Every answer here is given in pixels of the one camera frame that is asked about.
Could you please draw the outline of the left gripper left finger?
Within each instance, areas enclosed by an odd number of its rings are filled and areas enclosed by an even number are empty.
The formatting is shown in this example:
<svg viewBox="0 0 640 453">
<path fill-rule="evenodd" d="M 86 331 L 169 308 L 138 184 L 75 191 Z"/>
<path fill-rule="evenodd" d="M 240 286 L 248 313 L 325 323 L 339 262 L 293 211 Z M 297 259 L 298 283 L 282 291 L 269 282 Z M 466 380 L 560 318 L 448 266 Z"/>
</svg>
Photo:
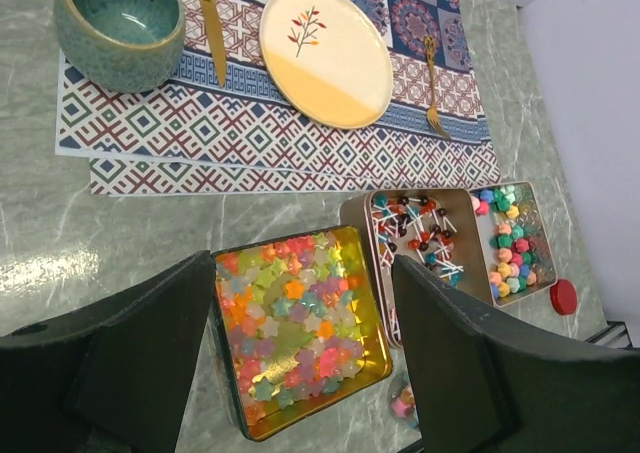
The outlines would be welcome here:
<svg viewBox="0 0 640 453">
<path fill-rule="evenodd" d="M 1 339 L 1 449 L 73 452 L 93 430 L 174 451 L 214 293 L 201 251 Z"/>
</svg>

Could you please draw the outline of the tin of pastel star candies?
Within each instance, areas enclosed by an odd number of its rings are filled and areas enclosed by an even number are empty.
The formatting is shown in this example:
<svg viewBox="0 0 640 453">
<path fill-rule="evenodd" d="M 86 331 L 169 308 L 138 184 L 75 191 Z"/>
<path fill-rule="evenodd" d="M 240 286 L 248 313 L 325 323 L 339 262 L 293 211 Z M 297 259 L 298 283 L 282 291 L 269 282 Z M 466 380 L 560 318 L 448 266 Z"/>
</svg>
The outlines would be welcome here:
<svg viewBox="0 0 640 453">
<path fill-rule="evenodd" d="M 495 184 L 470 195 L 493 305 L 505 307 L 554 286 L 557 272 L 532 185 Z"/>
</svg>

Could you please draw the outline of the gold tin of gummy stars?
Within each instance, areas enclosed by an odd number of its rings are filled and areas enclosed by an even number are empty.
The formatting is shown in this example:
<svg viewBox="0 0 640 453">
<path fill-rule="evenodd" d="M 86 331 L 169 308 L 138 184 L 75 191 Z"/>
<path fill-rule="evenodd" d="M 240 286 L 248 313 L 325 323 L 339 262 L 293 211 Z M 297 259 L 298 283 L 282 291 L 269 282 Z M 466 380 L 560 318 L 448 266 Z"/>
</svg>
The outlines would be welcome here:
<svg viewBox="0 0 640 453">
<path fill-rule="evenodd" d="M 350 225 L 215 252 L 211 332 L 231 420 L 260 442 L 384 379 L 393 364 Z"/>
</svg>

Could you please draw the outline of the clear glass jar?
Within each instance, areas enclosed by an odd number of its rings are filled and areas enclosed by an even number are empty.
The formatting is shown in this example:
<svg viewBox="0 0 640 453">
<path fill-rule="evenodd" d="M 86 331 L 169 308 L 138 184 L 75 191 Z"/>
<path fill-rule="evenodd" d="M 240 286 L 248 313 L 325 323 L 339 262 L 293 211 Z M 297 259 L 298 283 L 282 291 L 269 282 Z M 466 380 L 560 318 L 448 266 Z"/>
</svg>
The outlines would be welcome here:
<svg viewBox="0 0 640 453">
<path fill-rule="evenodd" d="M 388 404 L 389 411 L 396 420 L 404 422 L 413 430 L 419 429 L 416 400 L 406 370 L 397 373 L 392 379 L 388 390 Z"/>
</svg>

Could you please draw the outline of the tin of lollipops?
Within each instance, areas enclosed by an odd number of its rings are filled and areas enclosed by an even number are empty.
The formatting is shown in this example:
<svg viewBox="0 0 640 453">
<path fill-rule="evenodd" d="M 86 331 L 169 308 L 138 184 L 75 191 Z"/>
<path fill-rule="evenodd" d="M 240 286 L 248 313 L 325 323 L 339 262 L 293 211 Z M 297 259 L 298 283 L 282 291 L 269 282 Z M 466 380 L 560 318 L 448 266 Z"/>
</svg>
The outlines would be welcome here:
<svg viewBox="0 0 640 453">
<path fill-rule="evenodd" d="M 374 190 L 347 200 L 343 223 L 362 237 L 387 338 L 402 347 L 391 269 L 408 256 L 451 286 L 491 305 L 475 210 L 460 188 Z"/>
</svg>

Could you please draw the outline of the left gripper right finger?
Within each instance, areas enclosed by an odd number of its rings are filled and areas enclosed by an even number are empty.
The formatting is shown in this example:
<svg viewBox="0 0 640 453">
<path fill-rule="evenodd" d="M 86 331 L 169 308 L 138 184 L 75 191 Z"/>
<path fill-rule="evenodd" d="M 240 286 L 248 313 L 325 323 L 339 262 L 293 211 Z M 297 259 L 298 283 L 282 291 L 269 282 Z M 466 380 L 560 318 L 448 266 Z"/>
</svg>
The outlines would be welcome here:
<svg viewBox="0 0 640 453">
<path fill-rule="evenodd" d="M 427 452 L 635 452 L 639 353 L 570 339 L 407 256 L 392 282 Z"/>
</svg>

